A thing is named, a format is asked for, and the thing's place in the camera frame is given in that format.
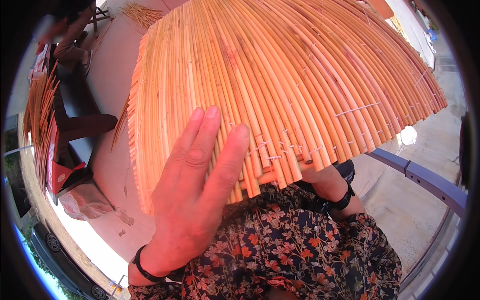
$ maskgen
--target sleeve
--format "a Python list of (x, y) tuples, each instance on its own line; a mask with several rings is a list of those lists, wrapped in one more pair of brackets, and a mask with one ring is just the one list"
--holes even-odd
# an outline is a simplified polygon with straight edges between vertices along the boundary
[(128, 291), (132, 296), (132, 300), (182, 299), (181, 285), (176, 282), (162, 282), (147, 287), (129, 286)]

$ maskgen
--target blue sky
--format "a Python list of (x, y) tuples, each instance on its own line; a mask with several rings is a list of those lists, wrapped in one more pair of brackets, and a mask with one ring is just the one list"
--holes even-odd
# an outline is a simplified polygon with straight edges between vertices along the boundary
[(38, 267), (38, 265), (35, 263), (35, 260), (33, 259), (33, 255), (30, 252), (30, 249), (25, 245), (24, 236), (20, 233), (20, 231), (17, 228), (15, 228), (15, 229), (17, 230), (18, 237), (19, 237), (20, 241), (22, 242), (22, 246), (24, 247), (25, 254), (28, 257), (28, 260), (32, 264), (32, 267), (35, 270), (35, 272), (37, 273), (38, 277), (40, 277), (40, 279), (43, 281), (43, 284), (49, 290), (52, 297), (54, 299), (57, 299), (57, 300), (68, 300), (67, 297), (61, 291), (61, 289), (59, 289), (57, 287), (57, 279), (56, 278), (54, 279), (49, 274), (45, 273), (45, 271), (40, 269), (40, 267)]

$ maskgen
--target concrete floor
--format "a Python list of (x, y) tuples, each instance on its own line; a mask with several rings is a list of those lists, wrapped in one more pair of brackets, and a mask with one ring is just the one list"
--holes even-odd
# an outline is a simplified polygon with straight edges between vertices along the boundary
[[(110, 0), (108, 6), (121, 6), (123, 2)], [(167, 13), (184, 2), (144, 0), (143, 4)], [(100, 33), (106, 30), (107, 22), (103, 21), (100, 25)], [(139, 41), (144, 33), (144, 29), (135, 26), (124, 15), (117, 14), (102, 43), (93, 45), (96, 51), (87, 80), (103, 113), (120, 116), (129, 93)], [(448, 62), (451, 55), (448, 49), (445, 50), (447, 47), (441, 36), (435, 48), (436, 57)], [(414, 126), (418, 132), (415, 144), (402, 145), (395, 139), (381, 148), (411, 159), (455, 182), (460, 116), (465, 110), (463, 87), (458, 73), (440, 69), (445, 68), (438, 68), (435, 76), (445, 91), (449, 106)], [(140, 246), (149, 242), (155, 228), (153, 218), (140, 209), (130, 165), (127, 131), (121, 134), (116, 146), (110, 150), (112, 138), (113, 132), (102, 137), (92, 168), (95, 183), (116, 211), (88, 222), (114, 251), (129, 261)], [(354, 162), (357, 175), (353, 188), (399, 254), (406, 274), (428, 248), (446, 206), (402, 174), (373, 158), (361, 155)]]

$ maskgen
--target dark floral fabric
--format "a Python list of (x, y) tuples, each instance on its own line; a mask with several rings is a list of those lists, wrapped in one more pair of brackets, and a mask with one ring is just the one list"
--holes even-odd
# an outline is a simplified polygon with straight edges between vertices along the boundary
[(294, 184), (262, 186), (257, 197), (226, 207), (181, 283), (130, 286), (132, 299), (267, 299), (270, 287), (301, 299), (395, 299), (400, 259), (374, 219), (336, 223), (305, 209), (315, 198)]

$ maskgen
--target tire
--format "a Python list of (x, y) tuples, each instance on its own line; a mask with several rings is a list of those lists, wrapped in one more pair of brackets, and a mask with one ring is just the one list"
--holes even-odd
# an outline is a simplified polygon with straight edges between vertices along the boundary
[(103, 300), (103, 299), (107, 298), (106, 292), (96, 284), (94, 284), (92, 286), (91, 292), (92, 292), (92, 296), (94, 296), (95, 299)]
[(53, 234), (47, 234), (47, 236), (45, 237), (45, 242), (47, 243), (47, 246), (50, 248), (50, 250), (52, 250), (53, 252), (58, 252), (60, 250), (60, 242)]

